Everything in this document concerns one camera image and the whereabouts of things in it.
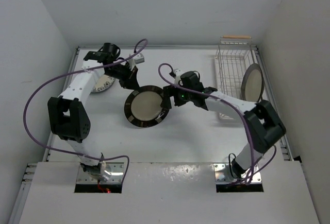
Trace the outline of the blue floral plate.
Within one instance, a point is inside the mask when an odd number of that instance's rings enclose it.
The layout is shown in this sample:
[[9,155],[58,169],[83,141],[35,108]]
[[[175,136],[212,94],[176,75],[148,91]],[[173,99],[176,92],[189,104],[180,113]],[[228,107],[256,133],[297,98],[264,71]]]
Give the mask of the blue floral plate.
[[115,82],[115,78],[103,75],[94,85],[91,93],[100,93],[108,90]]

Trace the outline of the plain dark rim plate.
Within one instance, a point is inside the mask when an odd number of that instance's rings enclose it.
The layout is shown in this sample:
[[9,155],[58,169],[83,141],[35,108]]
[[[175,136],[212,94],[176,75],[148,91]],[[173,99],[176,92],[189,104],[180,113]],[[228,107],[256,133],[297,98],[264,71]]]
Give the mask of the plain dark rim plate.
[[251,64],[242,79],[241,99],[250,102],[259,102],[265,87],[262,70],[257,63]]

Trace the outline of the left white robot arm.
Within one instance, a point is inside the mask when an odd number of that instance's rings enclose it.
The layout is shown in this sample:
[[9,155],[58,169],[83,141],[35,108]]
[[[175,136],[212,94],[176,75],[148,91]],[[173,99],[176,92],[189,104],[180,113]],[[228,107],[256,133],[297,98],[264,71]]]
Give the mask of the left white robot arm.
[[136,65],[144,62],[144,57],[136,51],[122,64],[120,53],[120,48],[111,43],[104,43],[98,51],[89,51],[84,57],[81,72],[58,97],[51,97],[47,103],[52,133],[66,141],[78,154],[84,172],[103,182],[111,177],[111,172],[106,168],[97,143],[88,138],[91,122],[84,105],[103,76],[118,79],[121,87],[126,89],[136,90],[139,87]]

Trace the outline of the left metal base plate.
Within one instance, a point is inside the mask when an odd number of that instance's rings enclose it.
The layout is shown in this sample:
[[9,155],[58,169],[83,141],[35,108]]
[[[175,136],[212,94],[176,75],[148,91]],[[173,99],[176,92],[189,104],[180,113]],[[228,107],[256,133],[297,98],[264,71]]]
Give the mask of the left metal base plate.
[[99,166],[91,167],[80,165],[78,170],[77,184],[121,184],[124,176],[124,163],[104,162]]

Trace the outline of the metal base plate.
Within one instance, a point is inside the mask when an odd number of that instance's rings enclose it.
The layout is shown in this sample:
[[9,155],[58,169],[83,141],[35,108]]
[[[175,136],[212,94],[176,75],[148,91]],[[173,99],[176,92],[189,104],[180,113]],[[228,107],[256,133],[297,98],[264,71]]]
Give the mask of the metal base plate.
[[99,166],[91,167],[80,165],[78,170],[77,184],[121,184],[124,176],[124,163],[104,162]]
[[230,172],[229,163],[214,163],[214,177],[216,185],[236,185],[241,184],[261,184],[261,173],[259,166],[254,166],[254,174],[248,169],[239,178],[233,172]]

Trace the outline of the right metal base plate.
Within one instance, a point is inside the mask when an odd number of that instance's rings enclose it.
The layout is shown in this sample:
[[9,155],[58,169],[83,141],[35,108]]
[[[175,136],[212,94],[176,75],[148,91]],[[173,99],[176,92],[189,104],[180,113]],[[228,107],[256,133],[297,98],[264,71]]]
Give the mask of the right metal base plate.
[[261,184],[261,173],[259,166],[254,166],[254,174],[248,169],[239,178],[233,172],[230,172],[229,163],[214,163],[214,177],[216,185],[236,185],[241,184]]

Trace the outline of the striped dark rim plate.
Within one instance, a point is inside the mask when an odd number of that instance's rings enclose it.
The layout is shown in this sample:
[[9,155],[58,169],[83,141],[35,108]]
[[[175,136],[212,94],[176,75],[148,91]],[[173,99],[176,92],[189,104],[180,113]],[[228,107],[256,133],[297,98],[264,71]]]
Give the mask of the striped dark rim plate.
[[161,107],[163,89],[155,85],[145,85],[132,91],[124,104],[126,119],[139,128],[149,128],[160,124],[169,109]]

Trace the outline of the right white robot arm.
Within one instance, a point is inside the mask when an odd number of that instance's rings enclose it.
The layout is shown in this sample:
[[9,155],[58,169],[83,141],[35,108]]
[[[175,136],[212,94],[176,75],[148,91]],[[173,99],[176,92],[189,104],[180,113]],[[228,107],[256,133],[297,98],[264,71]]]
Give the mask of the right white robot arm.
[[262,156],[286,134],[286,127],[269,101],[244,101],[216,88],[204,87],[199,74],[194,71],[182,73],[175,69],[169,74],[175,81],[163,89],[163,108],[172,107],[170,98],[173,97],[177,107],[192,102],[206,111],[222,113],[242,121],[247,145],[232,160],[229,166],[231,177],[241,178],[247,170],[253,171]]

